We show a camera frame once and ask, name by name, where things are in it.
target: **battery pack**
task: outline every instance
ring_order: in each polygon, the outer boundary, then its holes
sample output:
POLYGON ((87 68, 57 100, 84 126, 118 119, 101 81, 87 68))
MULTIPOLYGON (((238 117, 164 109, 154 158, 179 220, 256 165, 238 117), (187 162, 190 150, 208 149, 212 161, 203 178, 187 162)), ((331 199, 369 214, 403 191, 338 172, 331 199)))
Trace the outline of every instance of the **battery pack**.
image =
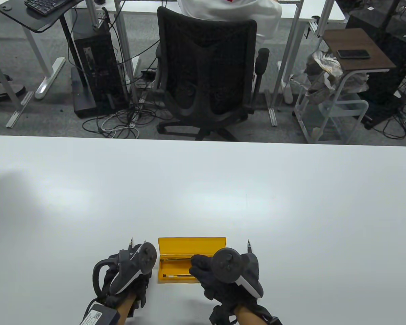
POLYGON ((117 310, 95 304, 80 325, 116 325, 120 319, 117 310))

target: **chair armrest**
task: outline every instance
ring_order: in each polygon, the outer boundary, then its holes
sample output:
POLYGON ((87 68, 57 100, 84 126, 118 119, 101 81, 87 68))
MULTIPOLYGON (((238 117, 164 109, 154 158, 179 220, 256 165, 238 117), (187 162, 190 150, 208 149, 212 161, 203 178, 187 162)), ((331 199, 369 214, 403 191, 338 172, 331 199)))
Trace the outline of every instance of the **chair armrest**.
POLYGON ((256 84, 254 86, 254 93, 251 99, 251 109, 254 110, 257 103, 257 96, 260 91, 260 84, 262 83, 262 76, 268 66, 269 50, 267 48, 261 48, 258 51, 254 72, 257 75, 256 84))
POLYGON ((267 48, 261 48, 258 51, 254 72, 256 75, 263 75, 268 66, 269 50, 267 48))
POLYGON ((155 51, 155 55, 156 55, 157 59, 161 59, 161 44, 158 44, 156 51, 155 51))

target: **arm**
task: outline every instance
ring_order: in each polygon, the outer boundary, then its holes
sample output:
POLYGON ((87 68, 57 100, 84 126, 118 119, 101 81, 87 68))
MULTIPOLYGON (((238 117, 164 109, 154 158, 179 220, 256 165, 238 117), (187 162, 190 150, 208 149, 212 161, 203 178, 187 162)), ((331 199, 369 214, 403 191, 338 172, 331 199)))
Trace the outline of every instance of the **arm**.
POLYGON ((120 314, 120 319, 117 325, 125 325, 126 318, 128 317, 129 311, 131 310, 132 304, 134 303, 136 298, 136 294, 129 294, 122 305, 117 308, 117 311, 120 314))
POLYGON ((234 314, 240 325, 266 325, 263 319, 253 314, 246 307, 237 306, 234 309, 234 314))

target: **chair caster wheel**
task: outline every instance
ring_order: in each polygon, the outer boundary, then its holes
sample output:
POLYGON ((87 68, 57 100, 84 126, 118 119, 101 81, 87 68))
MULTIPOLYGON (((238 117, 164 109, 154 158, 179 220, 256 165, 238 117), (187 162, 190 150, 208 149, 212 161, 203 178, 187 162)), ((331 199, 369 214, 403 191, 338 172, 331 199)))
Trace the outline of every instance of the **chair caster wheel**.
POLYGON ((158 131, 158 133, 165 133, 165 127, 161 126, 161 125, 157 125, 156 126, 156 130, 158 131))

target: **smartphone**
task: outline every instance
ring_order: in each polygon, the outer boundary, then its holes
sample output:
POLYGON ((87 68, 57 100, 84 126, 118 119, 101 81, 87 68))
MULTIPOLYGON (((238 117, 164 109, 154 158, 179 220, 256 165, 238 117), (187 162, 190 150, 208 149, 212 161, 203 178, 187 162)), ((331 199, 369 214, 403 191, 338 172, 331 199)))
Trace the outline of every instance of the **smartphone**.
POLYGON ((338 50, 340 59, 369 59, 367 50, 338 50))

